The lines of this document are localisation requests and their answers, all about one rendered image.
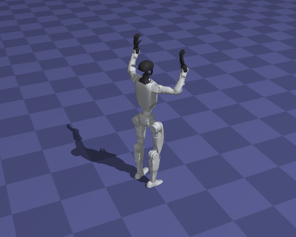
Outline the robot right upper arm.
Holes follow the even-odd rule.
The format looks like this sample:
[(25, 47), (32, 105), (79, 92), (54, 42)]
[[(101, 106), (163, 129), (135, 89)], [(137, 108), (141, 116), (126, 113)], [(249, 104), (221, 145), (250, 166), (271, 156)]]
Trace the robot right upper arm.
[(181, 88), (181, 90), (178, 93), (176, 93), (174, 91), (174, 89), (172, 89), (171, 87), (156, 84), (156, 85), (152, 86), (151, 91), (156, 93), (156, 94), (162, 94), (163, 93), (163, 94), (179, 95), (179, 94), (182, 93), (183, 90)]

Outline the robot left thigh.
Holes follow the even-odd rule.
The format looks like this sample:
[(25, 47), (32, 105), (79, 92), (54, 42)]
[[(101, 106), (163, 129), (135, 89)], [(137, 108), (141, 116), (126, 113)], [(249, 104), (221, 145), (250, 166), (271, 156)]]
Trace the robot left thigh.
[(146, 126), (139, 123), (139, 114), (136, 114), (132, 118), (133, 124), (135, 124), (135, 131), (137, 135), (137, 143), (135, 145), (135, 151), (142, 152), (144, 150), (144, 142), (146, 136)]

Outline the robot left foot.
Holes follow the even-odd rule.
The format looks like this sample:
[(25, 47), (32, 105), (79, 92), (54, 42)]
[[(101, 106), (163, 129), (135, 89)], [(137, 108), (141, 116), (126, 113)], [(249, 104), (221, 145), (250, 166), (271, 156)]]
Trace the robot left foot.
[(145, 175), (147, 172), (148, 172), (148, 168), (147, 168), (147, 167), (144, 167), (144, 168), (142, 169), (142, 173), (137, 172), (137, 173), (135, 174), (135, 179), (140, 179), (140, 178), (141, 178), (143, 175)]

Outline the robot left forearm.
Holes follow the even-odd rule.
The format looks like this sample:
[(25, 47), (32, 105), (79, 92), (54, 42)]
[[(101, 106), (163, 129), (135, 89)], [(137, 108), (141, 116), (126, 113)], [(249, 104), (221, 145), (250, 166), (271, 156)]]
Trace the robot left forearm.
[(136, 50), (133, 49), (133, 53), (131, 54), (131, 58), (130, 58), (130, 61), (128, 63), (127, 71), (130, 71), (131, 66), (135, 66), (137, 57), (138, 57), (138, 54), (136, 54)]

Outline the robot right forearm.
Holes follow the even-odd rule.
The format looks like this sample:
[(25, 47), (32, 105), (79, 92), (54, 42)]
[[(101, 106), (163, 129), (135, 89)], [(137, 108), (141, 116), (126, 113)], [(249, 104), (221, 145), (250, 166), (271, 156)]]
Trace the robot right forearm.
[(183, 68), (181, 68), (179, 79), (177, 81), (177, 84), (174, 87), (174, 91), (176, 93), (178, 93), (181, 90), (182, 86), (185, 85), (185, 78), (186, 78), (187, 73), (188, 73), (188, 67), (187, 67), (187, 72), (186, 73), (183, 71)]

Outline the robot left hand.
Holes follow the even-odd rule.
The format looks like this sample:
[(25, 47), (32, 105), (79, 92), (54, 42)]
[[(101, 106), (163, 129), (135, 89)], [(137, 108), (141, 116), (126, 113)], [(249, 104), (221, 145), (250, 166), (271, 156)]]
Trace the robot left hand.
[(141, 36), (140, 34), (135, 34), (134, 35), (134, 41), (133, 41), (134, 47), (133, 47), (133, 49), (136, 50), (136, 54), (139, 54), (138, 46), (139, 46), (139, 43), (141, 42), (141, 40), (139, 40), (139, 42), (138, 42), (138, 39), (139, 39), (140, 36)]

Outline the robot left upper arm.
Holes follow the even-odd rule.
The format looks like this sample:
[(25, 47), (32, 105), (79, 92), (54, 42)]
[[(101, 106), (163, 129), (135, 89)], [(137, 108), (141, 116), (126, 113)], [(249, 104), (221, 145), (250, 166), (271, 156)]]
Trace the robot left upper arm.
[(131, 66), (130, 71), (128, 71), (129, 76), (131, 77), (131, 81), (135, 83), (136, 78), (140, 75), (136, 73), (136, 68)]

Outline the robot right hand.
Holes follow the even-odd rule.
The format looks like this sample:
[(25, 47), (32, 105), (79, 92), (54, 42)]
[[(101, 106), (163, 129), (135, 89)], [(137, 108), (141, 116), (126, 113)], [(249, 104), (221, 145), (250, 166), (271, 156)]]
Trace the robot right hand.
[(183, 71), (186, 73), (187, 72), (187, 65), (185, 64), (184, 62), (184, 59), (183, 59), (183, 55), (185, 54), (185, 50), (181, 50), (179, 55), (180, 55), (180, 64), (181, 64), (181, 68), (183, 68)]

